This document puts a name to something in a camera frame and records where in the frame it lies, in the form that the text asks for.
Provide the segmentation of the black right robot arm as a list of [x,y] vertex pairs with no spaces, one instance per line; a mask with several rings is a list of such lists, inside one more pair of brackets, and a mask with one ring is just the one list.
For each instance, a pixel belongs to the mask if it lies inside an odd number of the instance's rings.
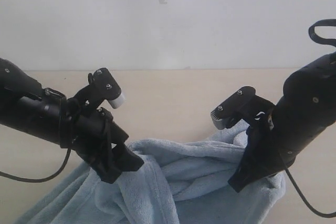
[[289,168],[334,123],[335,53],[331,53],[292,73],[278,103],[248,127],[247,146],[228,184],[238,193]]

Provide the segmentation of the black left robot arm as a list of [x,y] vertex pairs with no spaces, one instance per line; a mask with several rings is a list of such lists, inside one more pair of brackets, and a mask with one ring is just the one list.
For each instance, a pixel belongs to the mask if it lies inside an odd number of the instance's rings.
[[87,86],[68,98],[1,60],[1,124],[76,152],[103,182],[112,184],[144,162],[126,146],[128,134],[101,106],[104,101],[115,109],[124,102],[106,68],[90,73]]

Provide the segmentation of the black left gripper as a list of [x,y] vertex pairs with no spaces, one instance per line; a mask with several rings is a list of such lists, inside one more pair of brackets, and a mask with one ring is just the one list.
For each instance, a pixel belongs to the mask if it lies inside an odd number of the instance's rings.
[[125,145],[129,136],[101,106],[103,101],[78,95],[67,100],[63,127],[69,136],[63,136],[62,143],[75,151],[102,182],[113,184],[122,172],[138,171],[144,161]]

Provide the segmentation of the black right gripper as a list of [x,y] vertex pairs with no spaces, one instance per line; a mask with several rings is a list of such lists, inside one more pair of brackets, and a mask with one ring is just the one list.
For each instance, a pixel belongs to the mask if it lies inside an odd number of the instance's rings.
[[290,127],[291,112],[280,108],[270,109],[261,115],[255,127],[248,127],[248,144],[228,180],[235,192],[291,166]]

